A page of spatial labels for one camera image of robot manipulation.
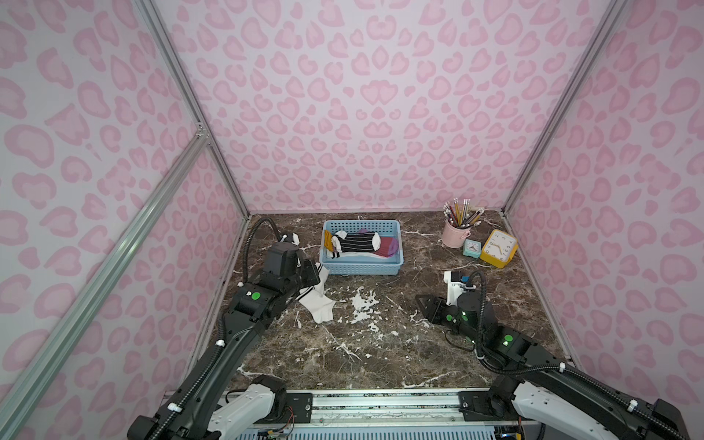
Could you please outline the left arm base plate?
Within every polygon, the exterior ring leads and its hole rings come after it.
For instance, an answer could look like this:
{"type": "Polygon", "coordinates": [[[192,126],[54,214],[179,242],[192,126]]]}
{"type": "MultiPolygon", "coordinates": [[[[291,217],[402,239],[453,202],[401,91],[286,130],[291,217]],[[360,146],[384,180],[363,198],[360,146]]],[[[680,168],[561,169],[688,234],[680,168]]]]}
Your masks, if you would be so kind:
{"type": "Polygon", "coordinates": [[[274,400],[269,413],[258,419],[256,425],[276,425],[288,422],[293,416],[293,423],[309,424],[312,419],[314,395],[311,392],[289,392],[280,379],[260,375],[252,385],[262,385],[273,392],[274,400]]]}

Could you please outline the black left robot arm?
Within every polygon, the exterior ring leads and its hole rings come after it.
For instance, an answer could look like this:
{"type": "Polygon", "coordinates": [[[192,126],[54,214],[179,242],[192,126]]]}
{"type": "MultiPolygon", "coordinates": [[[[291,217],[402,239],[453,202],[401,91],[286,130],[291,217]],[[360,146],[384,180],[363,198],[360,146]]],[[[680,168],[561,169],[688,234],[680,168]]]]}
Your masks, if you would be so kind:
{"type": "Polygon", "coordinates": [[[238,288],[219,318],[218,338],[167,403],[140,415],[129,439],[202,439],[216,405],[249,350],[304,288],[319,284],[313,260],[291,242],[269,247],[263,268],[238,288]]]}

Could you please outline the black striped sock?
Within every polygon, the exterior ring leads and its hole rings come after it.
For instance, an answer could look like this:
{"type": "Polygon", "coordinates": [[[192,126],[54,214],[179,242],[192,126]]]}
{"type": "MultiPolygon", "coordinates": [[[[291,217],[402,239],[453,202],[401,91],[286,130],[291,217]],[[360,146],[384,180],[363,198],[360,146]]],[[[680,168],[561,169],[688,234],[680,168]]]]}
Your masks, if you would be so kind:
{"type": "Polygon", "coordinates": [[[331,246],[334,258],[347,253],[374,253],[381,247],[381,236],[375,232],[338,231],[331,238],[331,246]]]}

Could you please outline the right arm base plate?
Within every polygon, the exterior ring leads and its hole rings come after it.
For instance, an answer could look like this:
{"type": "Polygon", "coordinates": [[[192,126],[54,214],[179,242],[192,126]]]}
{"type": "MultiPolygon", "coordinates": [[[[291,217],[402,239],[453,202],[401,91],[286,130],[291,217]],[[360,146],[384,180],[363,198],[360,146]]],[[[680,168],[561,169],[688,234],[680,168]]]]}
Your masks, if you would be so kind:
{"type": "Polygon", "coordinates": [[[521,379],[500,376],[487,389],[461,390],[458,393],[458,412],[465,422],[531,421],[531,418],[519,414],[513,406],[520,385],[524,385],[521,379]]]}

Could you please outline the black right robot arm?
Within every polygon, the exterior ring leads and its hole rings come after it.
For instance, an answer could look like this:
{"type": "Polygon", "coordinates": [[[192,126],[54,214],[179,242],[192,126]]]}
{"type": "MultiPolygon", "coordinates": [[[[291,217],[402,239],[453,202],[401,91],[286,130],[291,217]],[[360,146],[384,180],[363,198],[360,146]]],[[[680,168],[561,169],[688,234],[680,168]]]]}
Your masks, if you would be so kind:
{"type": "Polygon", "coordinates": [[[464,291],[455,304],[429,294],[415,298],[423,317],[473,344],[482,367],[496,374],[476,412],[509,411],[575,439],[687,439],[681,412],[649,403],[577,370],[531,337],[500,324],[484,291],[464,291]]]}

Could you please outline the white sock with black bands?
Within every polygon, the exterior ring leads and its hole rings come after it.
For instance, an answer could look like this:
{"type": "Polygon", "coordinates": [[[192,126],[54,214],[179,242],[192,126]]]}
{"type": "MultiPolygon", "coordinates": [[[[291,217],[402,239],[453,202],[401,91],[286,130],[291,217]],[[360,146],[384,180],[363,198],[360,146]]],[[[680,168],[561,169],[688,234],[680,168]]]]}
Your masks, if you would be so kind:
{"type": "Polygon", "coordinates": [[[329,270],[321,263],[316,264],[316,269],[320,282],[313,287],[302,289],[297,301],[311,314],[317,324],[323,324],[333,320],[336,302],[325,294],[329,270]]]}

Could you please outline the maroon purple sock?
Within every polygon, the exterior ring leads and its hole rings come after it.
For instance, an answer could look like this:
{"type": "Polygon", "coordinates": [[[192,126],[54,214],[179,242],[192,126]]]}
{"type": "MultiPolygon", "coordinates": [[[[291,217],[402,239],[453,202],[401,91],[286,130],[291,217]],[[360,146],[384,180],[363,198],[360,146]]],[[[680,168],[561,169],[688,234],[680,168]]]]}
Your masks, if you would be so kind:
{"type": "Polygon", "coordinates": [[[374,254],[383,258],[390,258],[398,253],[399,248],[400,243],[397,238],[382,236],[381,242],[379,242],[379,248],[374,251],[374,254]]]}

